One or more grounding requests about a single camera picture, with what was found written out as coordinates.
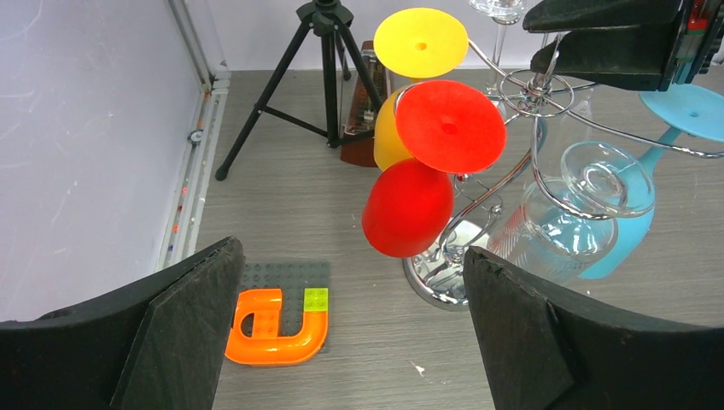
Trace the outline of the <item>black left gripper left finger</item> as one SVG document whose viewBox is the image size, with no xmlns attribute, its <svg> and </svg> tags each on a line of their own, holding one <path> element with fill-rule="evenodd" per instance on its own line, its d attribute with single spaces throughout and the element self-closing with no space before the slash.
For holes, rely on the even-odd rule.
<svg viewBox="0 0 724 410">
<path fill-rule="evenodd" d="M 2 408 L 211 408 L 244 262 L 226 237 L 104 295 L 4 321 Z"/>
</svg>

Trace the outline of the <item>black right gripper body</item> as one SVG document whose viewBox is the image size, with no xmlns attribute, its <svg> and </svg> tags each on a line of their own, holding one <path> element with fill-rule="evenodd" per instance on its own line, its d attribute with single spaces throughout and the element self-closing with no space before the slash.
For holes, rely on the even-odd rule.
<svg viewBox="0 0 724 410">
<path fill-rule="evenodd" d="M 722 1 L 682 1 L 669 59 L 669 83 L 690 84 L 709 72 L 723 38 Z"/>
</svg>

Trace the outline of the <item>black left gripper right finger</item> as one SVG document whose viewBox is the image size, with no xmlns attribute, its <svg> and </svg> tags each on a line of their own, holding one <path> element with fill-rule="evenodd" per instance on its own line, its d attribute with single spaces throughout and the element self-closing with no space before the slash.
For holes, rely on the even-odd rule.
<svg viewBox="0 0 724 410">
<path fill-rule="evenodd" d="M 720 409 L 723 330 L 584 296 L 480 247 L 464 287 L 498 409 Z"/>
</svg>

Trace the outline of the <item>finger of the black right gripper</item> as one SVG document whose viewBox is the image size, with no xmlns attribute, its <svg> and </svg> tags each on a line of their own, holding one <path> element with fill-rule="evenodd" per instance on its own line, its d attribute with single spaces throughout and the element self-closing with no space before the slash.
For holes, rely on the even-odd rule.
<svg viewBox="0 0 724 410">
<path fill-rule="evenodd" d="M 544 0 L 523 18 L 528 32 L 563 32 L 670 23 L 678 0 Z"/>
<path fill-rule="evenodd" d="M 574 30 L 537 51 L 530 69 L 545 73 L 553 53 L 552 72 L 627 91 L 665 91 L 682 43 L 670 25 Z"/>
</svg>

